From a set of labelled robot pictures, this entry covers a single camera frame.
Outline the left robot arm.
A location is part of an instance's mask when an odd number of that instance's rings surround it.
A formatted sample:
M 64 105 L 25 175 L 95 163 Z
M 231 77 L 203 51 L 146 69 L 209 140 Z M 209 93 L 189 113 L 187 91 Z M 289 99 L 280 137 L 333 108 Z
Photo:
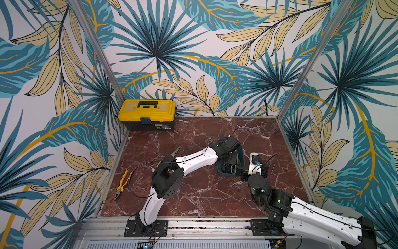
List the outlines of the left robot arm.
M 232 166 L 233 172 L 237 173 L 244 167 L 244 159 L 240 157 L 242 153 L 242 144 L 236 138 L 228 136 L 187 156 L 167 155 L 153 172 L 150 194 L 144 207 L 134 218 L 133 235 L 136 237 L 152 235 L 154 223 L 163 203 L 179 191 L 186 175 L 214 164 Z

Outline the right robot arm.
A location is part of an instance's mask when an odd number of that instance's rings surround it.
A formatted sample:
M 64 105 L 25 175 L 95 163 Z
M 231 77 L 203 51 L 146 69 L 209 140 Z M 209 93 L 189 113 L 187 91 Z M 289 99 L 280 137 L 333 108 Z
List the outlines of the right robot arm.
M 259 159 L 249 163 L 241 179 L 248 183 L 253 202 L 265 209 L 269 217 L 257 232 L 277 231 L 302 236 L 336 249 L 375 249 L 373 222 L 337 215 L 313 206 L 292 194 L 273 188 L 267 179 L 268 167 Z

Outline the teal plastic storage box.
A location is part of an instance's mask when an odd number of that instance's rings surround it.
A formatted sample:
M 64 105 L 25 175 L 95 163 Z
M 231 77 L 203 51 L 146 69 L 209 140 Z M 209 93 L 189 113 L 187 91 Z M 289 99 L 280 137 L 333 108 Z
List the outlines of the teal plastic storage box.
M 224 177 L 240 177 L 244 169 L 241 165 L 217 164 L 218 173 Z

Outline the cream green kitchen shears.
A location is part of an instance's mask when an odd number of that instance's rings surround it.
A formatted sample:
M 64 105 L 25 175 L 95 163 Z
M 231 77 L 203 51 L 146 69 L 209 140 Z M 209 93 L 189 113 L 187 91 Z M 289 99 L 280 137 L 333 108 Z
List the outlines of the cream green kitchen shears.
M 177 147 L 177 148 L 171 153 L 171 156 L 172 156 L 172 157 L 175 157 L 175 156 L 177 155 L 177 153 L 179 152 L 179 150 L 180 150 L 180 147 Z

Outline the yellow black toolbox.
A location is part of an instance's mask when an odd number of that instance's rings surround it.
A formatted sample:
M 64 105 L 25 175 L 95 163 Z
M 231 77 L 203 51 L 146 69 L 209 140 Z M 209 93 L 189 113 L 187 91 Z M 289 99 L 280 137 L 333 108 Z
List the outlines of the yellow black toolbox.
M 172 100 L 125 100 L 118 119 L 129 131 L 172 131 L 175 112 Z

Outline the yellow black pliers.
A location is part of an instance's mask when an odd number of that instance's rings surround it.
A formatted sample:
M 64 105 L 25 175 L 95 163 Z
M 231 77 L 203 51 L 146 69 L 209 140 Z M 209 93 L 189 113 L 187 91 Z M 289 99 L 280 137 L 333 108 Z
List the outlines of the yellow black pliers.
M 121 180 L 120 180 L 120 182 L 119 182 L 119 186 L 118 186 L 118 188 L 117 188 L 117 191 L 116 191 L 116 193 L 115 193 L 115 196 L 114 196 L 114 200 L 115 200 L 115 201 L 116 201 L 116 200 L 119 198 L 119 196 L 124 192 L 124 187 L 125 187 L 127 184 L 130 184 L 130 179 L 131 179 L 131 176 L 133 175 L 133 173 L 134 173 L 134 171 L 125 170 L 125 172 L 124 172 L 124 174 L 123 174 L 123 176 L 122 176 L 122 178 L 121 178 Z

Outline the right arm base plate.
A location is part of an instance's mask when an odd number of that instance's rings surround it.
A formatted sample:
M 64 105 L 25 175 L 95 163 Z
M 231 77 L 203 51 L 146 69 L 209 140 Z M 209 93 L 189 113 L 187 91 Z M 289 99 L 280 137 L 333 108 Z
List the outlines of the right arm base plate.
M 282 236 L 284 234 L 282 224 L 274 220 L 250 220 L 248 229 L 255 237 Z

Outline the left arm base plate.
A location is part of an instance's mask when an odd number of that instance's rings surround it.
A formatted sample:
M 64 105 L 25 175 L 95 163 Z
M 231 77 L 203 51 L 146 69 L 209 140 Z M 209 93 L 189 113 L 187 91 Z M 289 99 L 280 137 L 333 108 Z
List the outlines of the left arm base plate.
M 156 220 L 153 224 L 148 226 L 144 226 L 140 220 L 128 220 L 124 231 L 124 237 L 165 237 L 167 236 L 168 225 L 168 220 Z

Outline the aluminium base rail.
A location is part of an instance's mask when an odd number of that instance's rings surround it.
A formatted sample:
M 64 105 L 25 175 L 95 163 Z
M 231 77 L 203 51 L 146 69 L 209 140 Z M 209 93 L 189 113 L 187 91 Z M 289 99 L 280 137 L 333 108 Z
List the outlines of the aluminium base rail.
M 316 249 L 326 245 L 292 234 L 253 236 L 249 217 L 160 217 L 155 236 L 126 237 L 134 217 L 101 216 L 83 223 L 75 249 Z

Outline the right aluminium corner post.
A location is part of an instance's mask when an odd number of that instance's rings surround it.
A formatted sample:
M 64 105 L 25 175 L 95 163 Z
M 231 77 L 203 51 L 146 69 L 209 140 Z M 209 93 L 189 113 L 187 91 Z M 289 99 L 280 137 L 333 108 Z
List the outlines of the right aluminium corner post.
M 336 10 L 336 14 L 331 18 L 331 22 L 326 27 L 324 35 L 320 38 L 319 43 L 317 44 L 317 46 L 314 49 L 314 52 L 308 59 L 308 62 L 303 68 L 303 71 L 301 72 L 299 78 L 297 79 L 296 84 L 292 87 L 291 92 L 286 98 L 284 105 L 277 116 L 278 122 L 281 122 L 285 118 L 290 105 L 294 101 L 295 96 L 297 95 L 298 91 L 304 84 L 305 79 L 307 79 L 307 76 L 310 73 L 311 69 L 313 68 L 314 64 L 316 63 L 317 59 L 321 56 L 328 42 L 333 37 L 335 31 L 338 29 L 340 22 L 343 20 L 346 12 L 349 10 L 352 3 L 353 0 L 342 1 L 342 3 L 339 5 L 338 9 Z

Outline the aluminium corner post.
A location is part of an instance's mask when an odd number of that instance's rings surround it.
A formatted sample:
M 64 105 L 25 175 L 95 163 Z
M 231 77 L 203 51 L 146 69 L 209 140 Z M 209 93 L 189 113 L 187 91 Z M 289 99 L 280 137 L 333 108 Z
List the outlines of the aluminium corner post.
M 117 78 L 114 75 L 112 67 L 110 66 L 106 58 L 102 45 L 95 33 L 95 28 L 94 26 L 91 25 L 90 18 L 85 12 L 83 4 L 81 3 L 81 1 L 78 0 L 71 0 L 70 4 L 76 13 L 78 21 L 80 22 L 82 28 L 86 32 L 88 40 L 90 41 L 93 47 L 94 53 L 97 55 L 98 61 L 101 64 L 103 70 L 105 71 L 105 74 L 108 77 L 116 96 L 119 98 L 121 103 L 123 103 L 125 101 L 125 97 L 122 93 Z
M 314 64 L 316 63 L 317 59 L 321 56 L 328 42 L 333 37 L 335 31 L 338 29 L 340 22 L 343 20 L 346 12 L 349 10 L 352 3 L 353 0 L 342 1 L 342 3 L 339 5 L 338 9 L 336 10 L 336 14 L 331 18 L 331 22 L 326 27 L 324 35 L 320 38 L 319 43 L 317 44 L 317 46 L 314 49 L 314 52 L 308 59 L 308 62 L 303 68 L 303 71 L 301 72 L 299 78 L 297 79 L 296 84 L 292 87 L 291 92 L 286 98 L 284 105 L 277 116 L 278 122 L 281 122 L 285 118 L 290 105 L 294 101 L 295 96 L 297 95 L 298 91 L 304 84 L 305 79 L 307 79 L 307 76 L 310 73 L 311 69 L 313 68 Z

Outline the left aluminium corner post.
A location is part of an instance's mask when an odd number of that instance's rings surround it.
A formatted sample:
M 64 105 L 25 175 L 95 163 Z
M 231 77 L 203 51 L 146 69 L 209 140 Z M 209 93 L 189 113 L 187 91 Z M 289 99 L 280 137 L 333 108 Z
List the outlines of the left aluminium corner post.
M 123 103 L 125 101 L 125 97 L 122 93 L 117 78 L 114 75 L 112 67 L 110 66 L 106 58 L 102 45 L 95 33 L 95 28 L 94 26 L 91 25 L 90 18 L 85 12 L 83 4 L 81 3 L 81 1 L 78 0 L 71 0 L 70 4 L 76 13 L 78 21 L 80 22 L 82 28 L 86 32 L 88 40 L 90 41 L 93 47 L 94 53 L 97 55 L 98 61 L 101 64 L 103 70 L 105 71 L 105 74 L 108 77 L 116 96 L 119 98 L 121 103 Z

